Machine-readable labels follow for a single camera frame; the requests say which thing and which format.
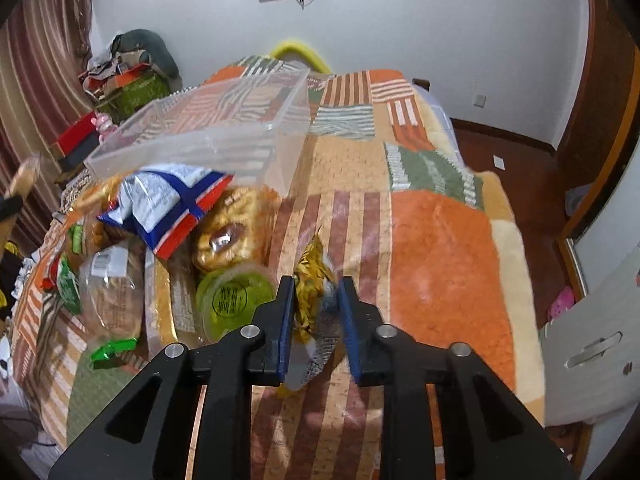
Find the green lid jelly cup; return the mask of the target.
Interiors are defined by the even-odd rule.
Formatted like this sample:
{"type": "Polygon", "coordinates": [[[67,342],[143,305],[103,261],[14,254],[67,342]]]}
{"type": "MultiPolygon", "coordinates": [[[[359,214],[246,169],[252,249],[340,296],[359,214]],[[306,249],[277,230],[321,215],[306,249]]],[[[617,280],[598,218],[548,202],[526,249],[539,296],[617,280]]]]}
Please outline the green lid jelly cup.
{"type": "Polygon", "coordinates": [[[259,264],[242,262],[204,275],[195,305],[208,344],[253,321],[256,309],[276,296],[272,273],[259,264]]]}

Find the yellow chips snack bag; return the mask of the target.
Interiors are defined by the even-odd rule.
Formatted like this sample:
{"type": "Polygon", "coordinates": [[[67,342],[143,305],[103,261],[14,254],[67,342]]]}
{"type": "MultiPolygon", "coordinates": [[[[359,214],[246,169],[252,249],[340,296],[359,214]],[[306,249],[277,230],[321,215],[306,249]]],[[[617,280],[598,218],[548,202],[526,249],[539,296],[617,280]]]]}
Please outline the yellow chips snack bag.
{"type": "Polygon", "coordinates": [[[328,364],[341,337],[338,279],[318,232],[305,246],[294,268],[297,306],[285,380],[278,397],[302,390],[328,364]]]}

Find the gold stripe biscuit sleeve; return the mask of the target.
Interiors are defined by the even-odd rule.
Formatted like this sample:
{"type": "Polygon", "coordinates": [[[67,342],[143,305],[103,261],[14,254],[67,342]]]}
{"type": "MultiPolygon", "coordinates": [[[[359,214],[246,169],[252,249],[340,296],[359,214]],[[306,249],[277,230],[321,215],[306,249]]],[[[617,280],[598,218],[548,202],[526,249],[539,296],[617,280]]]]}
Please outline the gold stripe biscuit sleeve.
{"type": "Polygon", "coordinates": [[[151,249],[144,258],[144,322],[149,355],[156,356],[168,344],[182,342],[190,349],[203,342],[195,305],[196,285],[186,246],[168,260],[151,249]]]}

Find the green candy wrapper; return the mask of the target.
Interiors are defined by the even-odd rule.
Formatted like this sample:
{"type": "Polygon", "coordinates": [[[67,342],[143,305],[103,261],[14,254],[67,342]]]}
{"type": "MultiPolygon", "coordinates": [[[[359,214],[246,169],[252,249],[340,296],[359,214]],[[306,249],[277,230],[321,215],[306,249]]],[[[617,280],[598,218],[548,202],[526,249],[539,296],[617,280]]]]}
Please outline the green candy wrapper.
{"type": "Polygon", "coordinates": [[[112,339],[99,344],[96,350],[90,354],[90,360],[93,363],[106,362],[114,359],[119,353],[132,351],[137,347],[138,340],[136,337],[127,339],[112,339]]]}

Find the small bread rolls pack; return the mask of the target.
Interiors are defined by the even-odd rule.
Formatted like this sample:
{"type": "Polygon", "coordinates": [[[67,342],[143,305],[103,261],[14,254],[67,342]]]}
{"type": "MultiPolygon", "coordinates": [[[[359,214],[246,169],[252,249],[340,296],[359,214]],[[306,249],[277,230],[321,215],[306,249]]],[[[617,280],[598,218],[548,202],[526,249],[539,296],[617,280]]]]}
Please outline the small bread rolls pack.
{"type": "Polygon", "coordinates": [[[95,346],[139,337],[144,253],[144,244],[130,238],[97,252],[80,267],[80,317],[95,346]]]}

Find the blue white snack bag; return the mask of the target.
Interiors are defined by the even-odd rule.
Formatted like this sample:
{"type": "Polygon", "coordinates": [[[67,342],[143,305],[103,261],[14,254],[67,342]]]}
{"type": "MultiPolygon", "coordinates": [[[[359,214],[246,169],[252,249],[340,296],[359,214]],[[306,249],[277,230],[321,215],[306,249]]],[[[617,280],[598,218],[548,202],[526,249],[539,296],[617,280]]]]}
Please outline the blue white snack bag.
{"type": "Polygon", "coordinates": [[[136,234],[157,258],[166,260],[232,180],[232,174],[174,162],[145,166],[122,179],[114,203],[98,219],[136,234]]]}

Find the gold cake tray pack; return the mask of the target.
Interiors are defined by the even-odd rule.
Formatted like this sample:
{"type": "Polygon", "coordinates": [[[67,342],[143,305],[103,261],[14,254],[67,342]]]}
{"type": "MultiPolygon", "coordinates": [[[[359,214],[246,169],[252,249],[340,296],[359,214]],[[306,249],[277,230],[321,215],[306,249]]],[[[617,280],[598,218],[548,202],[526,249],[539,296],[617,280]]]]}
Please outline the gold cake tray pack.
{"type": "Polygon", "coordinates": [[[230,186],[195,228],[192,263],[207,273],[268,259],[280,195],[269,186],[230,186]]]}

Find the green snack pack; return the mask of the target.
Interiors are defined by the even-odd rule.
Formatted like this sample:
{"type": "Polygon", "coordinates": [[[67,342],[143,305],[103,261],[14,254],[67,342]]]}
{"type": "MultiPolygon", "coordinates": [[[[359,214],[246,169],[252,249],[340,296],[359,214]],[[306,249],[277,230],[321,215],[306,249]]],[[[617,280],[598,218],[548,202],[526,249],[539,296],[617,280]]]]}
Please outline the green snack pack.
{"type": "Polygon", "coordinates": [[[81,303],[79,297],[77,276],[70,267],[70,262],[65,254],[58,258],[56,267],[55,288],[58,291],[64,307],[72,315],[81,314],[81,303]]]}

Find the patchwork bed blanket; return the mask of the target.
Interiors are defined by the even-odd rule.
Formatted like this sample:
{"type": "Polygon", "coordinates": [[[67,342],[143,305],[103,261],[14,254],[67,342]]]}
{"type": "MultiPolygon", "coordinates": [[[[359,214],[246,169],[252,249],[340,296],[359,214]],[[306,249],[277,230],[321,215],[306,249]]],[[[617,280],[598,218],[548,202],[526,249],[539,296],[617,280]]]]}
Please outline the patchwork bed blanket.
{"type": "MultiPolygon", "coordinates": [[[[267,264],[294,268],[319,234],[387,322],[434,346],[468,342],[537,418],[544,364],[521,232],[499,178],[466,168],[433,107],[396,70],[308,77],[310,130],[267,264]]],[[[76,214],[55,217],[16,307],[1,418],[37,478],[145,364],[89,366],[89,335],[43,287],[76,214]]]]}

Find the white sticker cabinet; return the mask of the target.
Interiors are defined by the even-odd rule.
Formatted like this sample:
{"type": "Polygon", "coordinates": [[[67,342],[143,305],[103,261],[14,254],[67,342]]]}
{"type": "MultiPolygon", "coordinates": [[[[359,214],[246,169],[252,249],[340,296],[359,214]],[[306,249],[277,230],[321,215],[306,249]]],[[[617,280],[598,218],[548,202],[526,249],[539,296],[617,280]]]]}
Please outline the white sticker cabinet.
{"type": "Polygon", "coordinates": [[[549,426],[639,402],[639,251],[540,331],[549,426]]]}

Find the clear plastic storage bin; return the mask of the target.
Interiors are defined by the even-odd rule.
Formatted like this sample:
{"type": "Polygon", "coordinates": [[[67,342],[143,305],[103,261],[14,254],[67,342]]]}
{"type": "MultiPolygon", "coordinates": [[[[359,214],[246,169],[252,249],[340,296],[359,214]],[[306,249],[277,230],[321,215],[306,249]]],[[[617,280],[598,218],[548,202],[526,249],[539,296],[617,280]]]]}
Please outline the clear plastic storage bin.
{"type": "Polygon", "coordinates": [[[204,84],[154,100],[86,158],[98,179],[176,162],[233,174],[233,183],[290,192],[310,127],[309,68],[204,84]]]}

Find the red gift box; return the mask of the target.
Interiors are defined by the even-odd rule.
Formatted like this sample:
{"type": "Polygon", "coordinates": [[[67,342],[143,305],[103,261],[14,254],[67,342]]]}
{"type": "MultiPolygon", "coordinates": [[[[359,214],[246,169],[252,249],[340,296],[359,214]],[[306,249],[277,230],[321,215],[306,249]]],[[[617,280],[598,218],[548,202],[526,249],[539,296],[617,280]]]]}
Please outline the red gift box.
{"type": "Polygon", "coordinates": [[[96,113],[90,112],[67,128],[50,150],[62,171],[72,171],[98,147],[99,133],[96,130],[96,113]]]}

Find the pink plush toy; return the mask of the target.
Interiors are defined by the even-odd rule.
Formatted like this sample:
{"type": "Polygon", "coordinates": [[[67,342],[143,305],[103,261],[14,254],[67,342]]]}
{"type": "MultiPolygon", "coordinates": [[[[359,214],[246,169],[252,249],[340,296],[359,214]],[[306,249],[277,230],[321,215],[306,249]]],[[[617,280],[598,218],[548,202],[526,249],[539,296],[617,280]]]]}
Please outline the pink plush toy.
{"type": "Polygon", "coordinates": [[[118,125],[113,122],[111,116],[103,112],[96,112],[91,122],[98,133],[100,143],[106,141],[118,128],[118,125]]]}

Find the green storage bag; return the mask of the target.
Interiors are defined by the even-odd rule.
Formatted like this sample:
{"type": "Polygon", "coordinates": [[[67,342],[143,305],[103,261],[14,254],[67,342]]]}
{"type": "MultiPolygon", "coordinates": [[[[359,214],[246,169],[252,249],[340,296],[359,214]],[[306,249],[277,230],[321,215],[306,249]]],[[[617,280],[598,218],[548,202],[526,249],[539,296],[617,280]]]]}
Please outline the green storage bag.
{"type": "Polygon", "coordinates": [[[96,111],[107,114],[115,124],[120,124],[149,102],[163,99],[168,94],[169,86],[166,80],[150,70],[114,91],[96,106],[96,111]]]}

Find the yellow foam tube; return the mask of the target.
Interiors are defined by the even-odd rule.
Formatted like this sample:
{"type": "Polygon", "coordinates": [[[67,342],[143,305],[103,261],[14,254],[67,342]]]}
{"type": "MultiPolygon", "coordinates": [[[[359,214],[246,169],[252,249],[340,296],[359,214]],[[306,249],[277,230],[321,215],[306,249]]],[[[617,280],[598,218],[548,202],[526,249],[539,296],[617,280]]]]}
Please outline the yellow foam tube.
{"type": "Polygon", "coordinates": [[[269,56],[285,61],[287,58],[295,58],[303,62],[314,72],[327,75],[332,73],[329,65],[320,58],[320,55],[311,47],[296,39],[288,39],[279,42],[270,52],[269,56]]]}

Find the dark grey clothes bundle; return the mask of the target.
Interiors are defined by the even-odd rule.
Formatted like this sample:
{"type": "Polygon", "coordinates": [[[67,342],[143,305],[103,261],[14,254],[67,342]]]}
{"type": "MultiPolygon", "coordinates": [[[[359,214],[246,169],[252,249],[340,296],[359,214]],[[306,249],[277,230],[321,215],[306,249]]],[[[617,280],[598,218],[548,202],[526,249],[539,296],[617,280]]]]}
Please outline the dark grey clothes bundle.
{"type": "Polygon", "coordinates": [[[144,51],[145,63],[156,66],[168,79],[179,77],[178,66],[170,54],[162,37],[149,29],[137,28],[123,32],[114,37],[111,43],[111,54],[144,51]]]}

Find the striped red curtain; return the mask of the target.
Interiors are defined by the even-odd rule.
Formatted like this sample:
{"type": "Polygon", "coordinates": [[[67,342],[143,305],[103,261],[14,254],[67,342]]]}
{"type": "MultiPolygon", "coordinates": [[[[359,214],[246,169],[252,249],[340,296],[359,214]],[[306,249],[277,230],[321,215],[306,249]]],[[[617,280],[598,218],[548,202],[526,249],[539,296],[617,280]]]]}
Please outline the striped red curtain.
{"type": "Polygon", "coordinates": [[[91,56],[91,14],[91,0],[14,0],[1,15],[1,187],[21,162],[41,157],[13,231],[26,252],[41,244],[60,204],[52,148],[91,110],[78,79],[91,56]]]}

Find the white wall socket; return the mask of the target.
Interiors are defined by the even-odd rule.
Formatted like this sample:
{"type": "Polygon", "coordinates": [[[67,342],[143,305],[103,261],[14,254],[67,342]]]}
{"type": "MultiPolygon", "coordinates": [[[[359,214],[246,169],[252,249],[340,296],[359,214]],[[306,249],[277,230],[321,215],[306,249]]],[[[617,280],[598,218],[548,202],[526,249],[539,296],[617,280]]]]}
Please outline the white wall socket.
{"type": "Polygon", "coordinates": [[[486,104],[486,96],[484,94],[477,94],[474,96],[473,105],[475,107],[483,108],[486,104]]]}

